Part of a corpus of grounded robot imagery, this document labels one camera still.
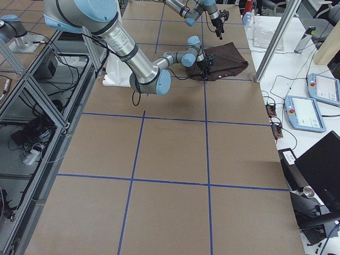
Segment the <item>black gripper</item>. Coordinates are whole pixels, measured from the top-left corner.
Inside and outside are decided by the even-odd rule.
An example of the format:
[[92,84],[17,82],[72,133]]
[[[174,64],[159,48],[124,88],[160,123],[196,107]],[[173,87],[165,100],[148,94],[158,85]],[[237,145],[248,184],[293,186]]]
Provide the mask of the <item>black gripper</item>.
[[211,19],[211,22],[212,22],[213,26],[215,27],[216,36],[220,40],[222,40],[222,34],[225,32],[224,31],[224,25],[223,25],[224,20],[222,20],[220,18],[220,14],[219,14],[218,17]]
[[204,56],[204,59],[202,61],[197,62],[197,66],[201,71],[201,77],[203,79],[207,79],[207,73],[210,73],[212,65],[209,65],[209,63],[207,62],[206,55]]

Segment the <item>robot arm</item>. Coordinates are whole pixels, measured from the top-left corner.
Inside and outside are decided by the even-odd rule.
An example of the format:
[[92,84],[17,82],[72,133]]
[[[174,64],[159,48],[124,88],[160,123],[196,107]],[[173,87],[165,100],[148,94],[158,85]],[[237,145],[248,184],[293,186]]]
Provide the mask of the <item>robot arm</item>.
[[229,18],[229,11],[227,10],[219,10],[216,4],[216,1],[194,1],[195,6],[193,9],[188,7],[188,1],[184,5],[180,1],[162,1],[162,3],[169,8],[171,8],[174,12],[176,12],[179,16],[181,16],[185,23],[192,27],[201,17],[201,15],[206,12],[209,15],[212,25],[215,27],[215,30],[212,31],[216,34],[216,36],[222,40],[224,33],[224,22]]
[[186,50],[165,52],[151,62],[119,21],[116,1],[45,1],[44,18],[54,29],[81,33],[87,28],[91,35],[101,37],[131,69],[130,86],[141,94],[167,94],[171,86],[168,68],[175,63],[196,65],[201,75],[210,73],[208,57],[197,36],[187,40]]

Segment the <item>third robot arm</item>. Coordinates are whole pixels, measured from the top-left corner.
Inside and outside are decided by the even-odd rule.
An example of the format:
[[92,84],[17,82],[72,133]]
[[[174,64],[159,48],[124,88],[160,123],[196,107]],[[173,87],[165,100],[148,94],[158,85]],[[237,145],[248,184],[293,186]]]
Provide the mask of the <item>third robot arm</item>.
[[39,42],[34,43],[19,17],[8,14],[1,17],[1,40],[7,44],[12,39],[14,42],[9,48],[14,53],[33,53],[39,46]]

